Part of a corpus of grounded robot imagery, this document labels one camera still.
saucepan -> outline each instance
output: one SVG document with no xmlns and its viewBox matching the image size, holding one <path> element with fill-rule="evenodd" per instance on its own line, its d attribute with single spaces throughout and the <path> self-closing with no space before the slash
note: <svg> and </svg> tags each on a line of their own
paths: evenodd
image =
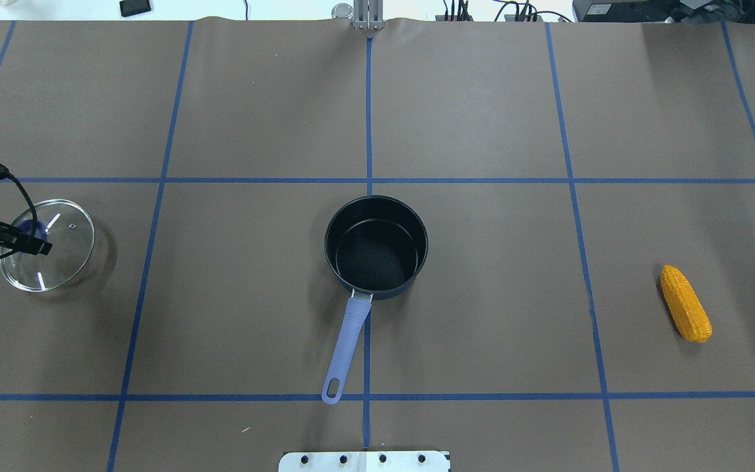
<svg viewBox="0 0 755 472">
<path fill-rule="evenodd" d="M 324 249 L 330 269 L 351 292 L 322 388 L 322 400 L 333 405 L 342 397 L 372 301 L 410 287 L 427 259 L 427 230 L 402 201 L 370 195 L 339 209 L 328 224 Z"/>
</svg>

corn cob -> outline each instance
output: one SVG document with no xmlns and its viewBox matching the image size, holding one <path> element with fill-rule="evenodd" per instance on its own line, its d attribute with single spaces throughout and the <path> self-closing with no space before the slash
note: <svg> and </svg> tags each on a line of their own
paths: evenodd
<svg viewBox="0 0 755 472">
<path fill-rule="evenodd" d="M 679 269 L 671 265 L 663 266 L 660 274 L 660 286 L 666 299 L 668 310 L 672 313 L 674 325 L 684 340 L 704 343 L 712 336 L 712 325 L 704 307 L 698 301 L 698 295 Z"/>
</svg>

gray tabletop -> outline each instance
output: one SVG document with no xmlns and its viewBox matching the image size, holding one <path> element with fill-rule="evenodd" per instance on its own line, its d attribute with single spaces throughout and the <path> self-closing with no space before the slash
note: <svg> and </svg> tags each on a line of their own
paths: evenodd
<svg viewBox="0 0 755 472">
<path fill-rule="evenodd" d="M 755 470 L 755 26 L 0 23 L 0 161 L 96 225 L 70 284 L 0 273 L 0 470 Z M 431 251 L 326 406 L 369 193 Z"/>
</svg>

